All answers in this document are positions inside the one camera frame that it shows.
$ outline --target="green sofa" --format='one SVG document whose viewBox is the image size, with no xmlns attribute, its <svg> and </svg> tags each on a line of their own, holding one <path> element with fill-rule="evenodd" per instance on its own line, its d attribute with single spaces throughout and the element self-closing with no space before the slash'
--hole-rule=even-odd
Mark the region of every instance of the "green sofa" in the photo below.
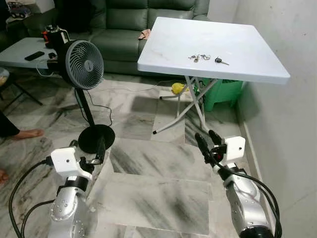
<svg viewBox="0 0 317 238">
<path fill-rule="evenodd" d="M 71 33 L 71 39 L 94 43 L 101 51 L 105 71 L 145 74 L 137 70 L 137 60 L 146 43 L 138 40 L 142 30 L 151 29 L 158 16 L 208 21 L 209 0 L 92 0 L 96 13 L 90 22 L 92 33 Z M 62 2 L 55 9 L 24 20 L 31 37 L 56 19 Z"/>
</svg>

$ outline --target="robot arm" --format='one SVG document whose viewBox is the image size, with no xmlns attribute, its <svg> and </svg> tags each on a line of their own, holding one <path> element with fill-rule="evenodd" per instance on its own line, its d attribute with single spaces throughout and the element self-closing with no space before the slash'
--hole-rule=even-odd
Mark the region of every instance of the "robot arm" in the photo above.
<svg viewBox="0 0 317 238">
<path fill-rule="evenodd" d="M 51 153 L 55 170 L 65 179 L 65 184 L 58 188 L 57 197 L 51 206 L 48 238 L 84 238 L 91 229 L 86 189 L 93 178 L 94 166 L 104 161 L 105 141 L 101 137 L 97 155 L 92 161 L 86 161 L 85 157 L 77 161 L 76 146 L 77 141 L 72 141 L 69 147 Z"/>
<path fill-rule="evenodd" d="M 209 135 L 215 144 L 211 151 L 198 133 L 195 138 L 205 163 L 211 164 L 213 171 L 224 181 L 223 186 L 226 188 L 226 195 L 231 206 L 232 223 L 237 234 L 240 238 L 273 238 L 264 209 L 260 204 L 259 188 L 248 178 L 228 172 L 231 170 L 246 175 L 244 169 L 238 168 L 232 162 L 243 156 L 245 139 L 236 136 L 223 141 L 213 131 L 209 131 Z"/>
</svg>

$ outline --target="yellow object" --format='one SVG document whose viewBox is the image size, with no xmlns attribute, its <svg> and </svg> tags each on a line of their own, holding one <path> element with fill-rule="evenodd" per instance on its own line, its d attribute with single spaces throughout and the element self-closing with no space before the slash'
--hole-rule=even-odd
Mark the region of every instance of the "yellow object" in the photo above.
<svg viewBox="0 0 317 238">
<path fill-rule="evenodd" d="M 185 87 L 185 84 L 182 84 L 182 83 L 174 83 L 172 85 L 172 92 L 173 94 L 177 95 L 179 94 L 183 88 Z"/>
</svg>

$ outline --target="human foot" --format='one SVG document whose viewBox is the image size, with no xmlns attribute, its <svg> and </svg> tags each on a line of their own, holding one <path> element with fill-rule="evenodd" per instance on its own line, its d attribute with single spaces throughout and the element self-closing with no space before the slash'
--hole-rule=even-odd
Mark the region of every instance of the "human foot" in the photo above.
<svg viewBox="0 0 317 238">
<path fill-rule="evenodd" d="M 41 129 L 34 129 L 34 130 L 21 130 L 17 135 L 14 135 L 12 138 L 14 140 L 21 140 L 26 138 L 33 138 L 37 136 L 44 135 L 44 131 Z"/>
<path fill-rule="evenodd" d="M 9 176 L 5 173 L 4 170 L 0 170 L 0 184 L 3 184 L 5 181 L 7 181 Z"/>
</svg>

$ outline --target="white folding table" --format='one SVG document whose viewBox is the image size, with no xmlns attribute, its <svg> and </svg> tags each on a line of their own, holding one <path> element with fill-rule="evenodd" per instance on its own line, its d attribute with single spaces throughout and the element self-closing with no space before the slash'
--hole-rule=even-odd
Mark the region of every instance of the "white folding table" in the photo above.
<svg viewBox="0 0 317 238">
<path fill-rule="evenodd" d="M 192 55 L 208 55 L 210 60 L 194 62 Z M 223 62 L 216 63 L 215 58 Z M 216 83 L 216 79 L 285 84 L 290 78 L 279 59 L 252 25 L 185 20 L 158 17 L 138 60 L 138 70 L 184 75 L 186 87 L 193 98 L 169 124 L 153 131 L 156 134 L 176 122 L 195 105 L 201 126 L 208 132 L 204 107 L 199 100 Z M 195 95 L 192 84 L 199 87 L 198 77 L 213 78 L 200 94 Z"/>
<path fill-rule="evenodd" d="M 37 51 L 45 54 L 32 61 L 24 59 Z M 46 48 L 43 38 L 26 37 L 0 52 L 0 66 L 47 69 L 46 60 L 49 59 L 49 53 L 56 52 Z"/>
</svg>

